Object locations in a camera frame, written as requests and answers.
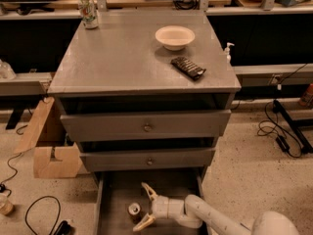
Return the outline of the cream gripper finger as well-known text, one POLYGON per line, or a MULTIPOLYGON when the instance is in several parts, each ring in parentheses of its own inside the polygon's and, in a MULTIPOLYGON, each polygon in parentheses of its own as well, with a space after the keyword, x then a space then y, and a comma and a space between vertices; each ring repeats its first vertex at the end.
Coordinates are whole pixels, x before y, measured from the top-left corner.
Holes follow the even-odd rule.
POLYGON ((153 214, 146 213, 145 216, 141 219, 141 221, 133 227, 133 231, 139 232, 143 230, 144 228, 153 224, 155 221, 156 221, 156 217, 153 214))
POLYGON ((148 183, 142 182, 141 185, 145 189, 145 191, 146 191, 146 193, 147 193, 147 195, 151 201, 154 201, 158 197, 157 192, 148 183))

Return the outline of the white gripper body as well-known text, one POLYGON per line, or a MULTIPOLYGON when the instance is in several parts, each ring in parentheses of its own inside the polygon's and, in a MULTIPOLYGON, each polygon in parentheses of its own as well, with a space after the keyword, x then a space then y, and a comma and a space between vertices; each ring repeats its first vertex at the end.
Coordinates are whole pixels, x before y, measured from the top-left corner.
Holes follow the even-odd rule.
POLYGON ((152 200, 152 214, 156 219, 168 218, 169 198, 157 196, 152 200))

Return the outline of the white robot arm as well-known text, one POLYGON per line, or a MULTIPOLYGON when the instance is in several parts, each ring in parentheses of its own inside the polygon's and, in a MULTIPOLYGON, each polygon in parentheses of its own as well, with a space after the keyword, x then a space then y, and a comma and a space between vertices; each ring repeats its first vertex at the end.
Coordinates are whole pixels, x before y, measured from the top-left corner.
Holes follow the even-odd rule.
POLYGON ((147 192, 152 208, 133 227, 134 232, 145 229, 157 219, 173 219, 182 226, 194 229, 200 228, 205 222, 219 235, 299 235, 295 225, 276 211, 264 212, 253 222, 252 228, 248 229, 199 196, 190 194, 184 200, 170 199, 159 195, 146 182, 141 185, 147 192))

